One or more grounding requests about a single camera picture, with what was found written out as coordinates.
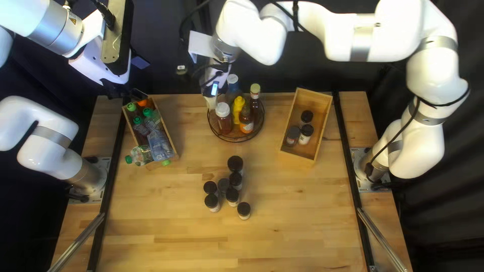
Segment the spice jar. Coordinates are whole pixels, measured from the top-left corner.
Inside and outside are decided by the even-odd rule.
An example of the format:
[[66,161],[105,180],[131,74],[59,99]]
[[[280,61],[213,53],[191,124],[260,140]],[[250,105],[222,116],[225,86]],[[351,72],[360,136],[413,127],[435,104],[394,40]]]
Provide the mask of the spice jar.
[[220,196],[225,197],[227,189],[230,187],[230,182],[228,179],[223,178],[218,181],[218,190],[220,191]]
[[247,202],[241,202],[237,206],[237,212],[239,213],[239,218],[242,220],[247,220],[250,217],[250,205]]
[[207,181],[203,185],[203,190],[209,195],[209,194],[214,194],[218,196],[218,190],[217,190],[217,184],[215,184],[213,181]]
[[285,144],[288,147],[293,147],[296,145],[298,138],[299,138],[300,129],[298,126],[291,126],[287,130],[287,136]]
[[243,160],[241,157],[230,157],[227,161],[227,166],[231,173],[238,172],[243,176]]
[[299,136],[299,141],[298,143],[300,145],[307,145],[309,142],[309,139],[311,138],[311,135],[314,132],[314,127],[312,125],[304,125],[301,128],[301,135]]
[[301,120],[299,120],[299,128],[302,128],[306,124],[310,124],[313,119],[313,112],[310,110],[305,110],[301,114]]
[[235,190],[242,190],[242,175],[240,173],[234,172],[228,177],[230,185],[234,187]]
[[230,115],[230,107],[225,102],[220,102],[215,108],[217,115],[218,127],[220,133],[229,134],[232,131],[232,116]]
[[211,212],[218,212],[220,210],[220,203],[218,203],[218,197],[214,194],[208,194],[205,197],[205,206],[207,206]]
[[229,187],[227,189],[227,192],[225,194],[225,197],[227,198],[227,202],[228,204],[231,206],[231,207],[237,207],[237,205],[239,204],[239,192],[237,192],[237,190],[235,190],[234,188],[232,187]]

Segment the wooden crate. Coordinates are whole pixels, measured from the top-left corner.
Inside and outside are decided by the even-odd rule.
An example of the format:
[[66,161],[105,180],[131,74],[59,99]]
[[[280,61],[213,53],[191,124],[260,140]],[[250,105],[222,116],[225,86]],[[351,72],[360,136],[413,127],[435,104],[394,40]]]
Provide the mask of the wooden crate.
[[[160,115],[160,122],[161,124],[163,125],[163,129],[166,133],[166,136],[168,137],[168,141],[170,141],[170,145],[171,145],[171,148],[173,149],[173,153],[175,153],[175,156],[173,156],[172,158],[170,158],[170,161],[176,161],[180,158],[180,156],[178,155],[177,153],[177,150],[175,149],[175,145],[173,144],[173,140],[172,138],[170,137],[170,133],[168,132],[168,129],[166,129],[166,125],[165,125],[165,121],[163,121],[163,116],[161,116],[160,114],[160,111],[158,110],[158,105],[153,101],[153,99],[151,97],[148,97],[149,101],[151,102],[152,105],[154,105],[155,107],[155,111],[158,112],[158,114]],[[129,127],[129,130],[131,131],[131,135],[133,136],[133,139],[135,140],[135,144],[137,146],[140,146],[140,145],[149,145],[148,143],[148,139],[146,139],[145,137],[141,136],[139,133],[135,133],[135,131],[133,130],[133,120],[131,120],[131,118],[129,117],[129,114],[128,114],[128,109],[126,108],[126,105],[122,106],[122,112],[124,114],[124,117],[126,117],[126,123]],[[153,170],[153,169],[156,169],[158,167],[161,167],[162,164],[161,164],[162,161],[153,161],[151,163],[148,163],[146,164],[146,168],[148,170]]]
[[[318,156],[321,139],[323,138],[324,127],[331,108],[333,97],[330,95],[309,91],[302,88],[296,89],[294,100],[292,101],[291,111],[287,118],[287,124],[284,130],[284,136],[281,140],[280,152],[291,157],[297,158],[304,162],[314,163]],[[305,110],[313,112],[311,125],[314,132],[307,145],[296,144],[294,147],[284,145],[287,136],[287,130],[293,125],[298,125],[301,120],[301,114]]]

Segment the glass bottle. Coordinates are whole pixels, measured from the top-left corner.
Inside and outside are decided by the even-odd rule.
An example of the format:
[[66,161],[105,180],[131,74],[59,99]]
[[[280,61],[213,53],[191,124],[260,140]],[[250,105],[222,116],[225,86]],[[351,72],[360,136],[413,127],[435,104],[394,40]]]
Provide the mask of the glass bottle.
[[251,133],[254,130],[254,119],[250,115],[250,108],[245,105],[239,116],[240,128],[243,133]]

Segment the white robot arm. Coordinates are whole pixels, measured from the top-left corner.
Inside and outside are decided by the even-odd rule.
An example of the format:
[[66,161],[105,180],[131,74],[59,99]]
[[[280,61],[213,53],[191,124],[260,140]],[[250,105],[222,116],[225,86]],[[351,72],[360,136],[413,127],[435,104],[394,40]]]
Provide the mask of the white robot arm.
[[[292,1],[277,4],[293,15]],[[442,123],[468,94],[468,83],[459,76],[452,23],[430,0],[381,0],[374,14],[335,14],[306,1],[298,6],[299,24],[321,40],[331,60],[389,62],[413,54],[407,63],[407,86],[416,97],[402,119],[391,123],[372,151],[355,164],[359,178],[375,181],[388,170],[414,178],[438,163],[444,152]],[[273,65],[282,54],[287,32],[294,30],[292,19],[274,4],[259,12],[249,0],[227,0],[212,37],[212,55],[233,62],[243,50]],[[205,79],[209,75],[213,69],[207,70]],[[223,85],[223,76],[213,80]]]
[[[124,84],[128,81],[131,53],[127,71],[113,72],[101,58],[105,21],[99,10],[81,20],[69,6],[54,0],[0,1],[0,27],[42,45],[54,53],[69,58],[69,64],[89,79],[102,85],[100,79]],[[7,56],[11,47],[0,30],[0,56]]]

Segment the green bottle cap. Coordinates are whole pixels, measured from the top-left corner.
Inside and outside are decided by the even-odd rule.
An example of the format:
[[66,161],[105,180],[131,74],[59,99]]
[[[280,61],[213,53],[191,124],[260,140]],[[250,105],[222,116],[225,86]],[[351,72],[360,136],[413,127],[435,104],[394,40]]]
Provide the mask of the green bottle cap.
[[153,110],[148,107],[143,110],[143,115],[146,117],[150,117],[152,113],[153,113]]
[[136,110],[136,105],[134,103],[128,103],[128,105],[126,105],[126,108],[129,111],[135,111]]
[[143,122],[143,119],[141,119],[140,116],[135,116],[133,118],[133,123],[135,123],[135,124],[141,124],[142,122]]

